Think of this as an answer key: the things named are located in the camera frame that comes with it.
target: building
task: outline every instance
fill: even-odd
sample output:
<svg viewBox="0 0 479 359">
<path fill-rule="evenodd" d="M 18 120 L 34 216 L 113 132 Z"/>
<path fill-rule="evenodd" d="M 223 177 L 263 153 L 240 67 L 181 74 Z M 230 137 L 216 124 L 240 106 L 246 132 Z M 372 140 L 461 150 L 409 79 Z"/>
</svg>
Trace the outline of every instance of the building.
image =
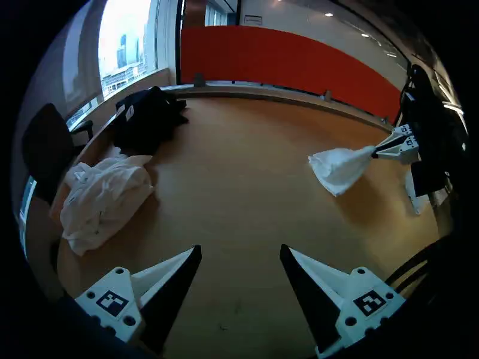
<svg viewBox="0 0 479 359">
<path fill-rule="evenodd" d="M 123 34 L 120 38 L 120 47 L 116 51 L 116 62 L 118 68 L 126 66 L 126 35 Z"/>
<path fill-rule="evenodd" d="M 126 51 L 125 51 L 125 46 L 121 46 L 117 51 L 116 51 L 116 61 L 117 61 L 117 66 L 118 68 L 122 68 L 126 66 Z"/>
<path fill-rule="evenodd" d="M 135 40 L 135 58 L 136 58 L 136 62 L 140 62 L 140 39 L 137 38 Z"/>
<path fill-rule="evenodd" d="M 103 95 L 115 92 L 145 74 L 146 68 L 143 62 L 135 62 L 119 68 L 101 80 Z"/>
<path fill-rule="evenodd" d="M 146 49 L 147 49 L 147 30 L 148 30 L 148 24 L 145 24 L 143 27 L 143 62 L 145 64 L 146 69 L 148 69 L 148 58 L 146 55 Z"/>
</svg>

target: skyscraper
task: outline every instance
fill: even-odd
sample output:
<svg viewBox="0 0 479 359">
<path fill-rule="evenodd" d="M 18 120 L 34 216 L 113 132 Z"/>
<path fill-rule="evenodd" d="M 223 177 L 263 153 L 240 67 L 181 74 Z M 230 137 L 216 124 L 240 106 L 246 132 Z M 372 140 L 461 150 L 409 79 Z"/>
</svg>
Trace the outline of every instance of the skyscraper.
<svg viewBox="0 0 479 359">
<path fill-rule="evenodd" d="M 135 40 L 135 55 L 137 62 L 140 62 L 140 39 Z"/>
<path fill-rule="evenodd" d="M 116 61 L 118 68 L 126 66 L 126 35 L 120 38 L 120 47 L 116 51 Z"/>
<path fill-rule="evenodd" d="M 116 61 L 118 68 L 126 66 L 126 51 L 125 47 L 122 46 L 116 51 Z"/>
<path fill-rule="evenodd" d="M 148 71 L 148 59 L 147 59 L 147 55 L 146 55 L 146 52 L 147 52 L 147 37 L 146 37 L 146 34 L 147 34 L 147 25 L 148 24 L 145 24 L 145 26 L 143 27 L 143 62 L 145 63 L 145 68 L 146 70 Z"/>
</svg>

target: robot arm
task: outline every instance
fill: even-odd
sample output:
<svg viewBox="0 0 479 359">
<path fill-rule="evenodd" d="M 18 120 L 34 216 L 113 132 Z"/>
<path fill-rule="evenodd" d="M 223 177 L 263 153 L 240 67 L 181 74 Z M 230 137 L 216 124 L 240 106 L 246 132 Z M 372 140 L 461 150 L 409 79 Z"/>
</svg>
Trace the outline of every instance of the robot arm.
<svg viewBox="0 0 479 359">
<path fill-rule="evenodd" d="M 419 160 L 419 145 L 408 124 L 396 127 L 391 135 L 376 146 L 372 158 L 396 160 L 404 165 Z"/>
</svg>

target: white cloth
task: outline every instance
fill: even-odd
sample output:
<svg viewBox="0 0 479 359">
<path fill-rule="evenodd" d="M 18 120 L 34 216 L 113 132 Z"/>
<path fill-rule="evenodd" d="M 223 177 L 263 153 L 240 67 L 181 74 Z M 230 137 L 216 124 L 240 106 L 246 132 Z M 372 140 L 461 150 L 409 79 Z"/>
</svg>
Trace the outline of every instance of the white cloth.
<svg viewBox="0 0 479 359">
<path fill-rule="evenodd" d="M 78 255 L 100 247 L 118 232 L 152 193 L 143 165 L 151 156 L 107 158 L 94 167 L 79 163 L 66 174 L 71 187 L 60 221 L 63 238 Z"/>
<path fill-rule="evenodd" d="M 308 159 L 321 184 L 334 196 L 339 196 L 362 176 L 375 149 L 375 146 L 366 146 L 357 151 L 335 148 L 315 153 Z"/>
</svg>

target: chair backrest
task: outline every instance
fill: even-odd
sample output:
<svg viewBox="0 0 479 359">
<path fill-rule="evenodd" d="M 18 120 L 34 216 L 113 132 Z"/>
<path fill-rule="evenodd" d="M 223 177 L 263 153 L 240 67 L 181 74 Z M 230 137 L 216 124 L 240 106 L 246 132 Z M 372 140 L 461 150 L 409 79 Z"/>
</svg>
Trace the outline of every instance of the chair backrest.
<svg viewBox="0 0 479 359">
<path fill-rule="evenodd" d="M 23 134 L 22 154 L 30 175 L 54 196 L 74 156 L 74 144 L 65 120 L 53 104 L 43 106 L 30 122 Z"/>
</svg>

